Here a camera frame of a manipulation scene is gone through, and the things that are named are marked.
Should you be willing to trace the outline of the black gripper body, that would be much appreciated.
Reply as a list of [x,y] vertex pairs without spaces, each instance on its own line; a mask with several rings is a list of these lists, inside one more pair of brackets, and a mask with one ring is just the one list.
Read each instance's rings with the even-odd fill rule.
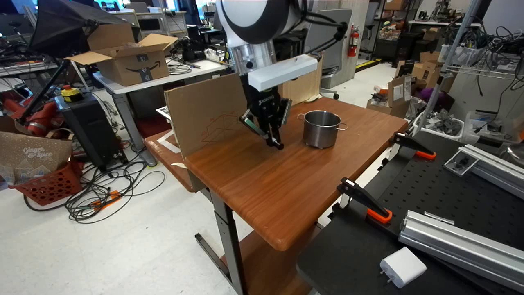
[[247,110],[241,121],[255,134],[278,134],[286,123],[291,100],[282,98],[277,89],[257,92],[249,87],[246,97]]

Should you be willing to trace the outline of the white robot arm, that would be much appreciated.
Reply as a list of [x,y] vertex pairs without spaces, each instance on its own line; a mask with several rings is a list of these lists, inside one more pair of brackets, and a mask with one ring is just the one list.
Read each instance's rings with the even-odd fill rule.
[[239,121],[282,149],[280,128],[291,100],[282,98],[278,87],[318,69],[318,59],[309,54],[275,57],[273,39],[298,20],[300,7],[295,0],[216,0],[216,11],[247,100]]

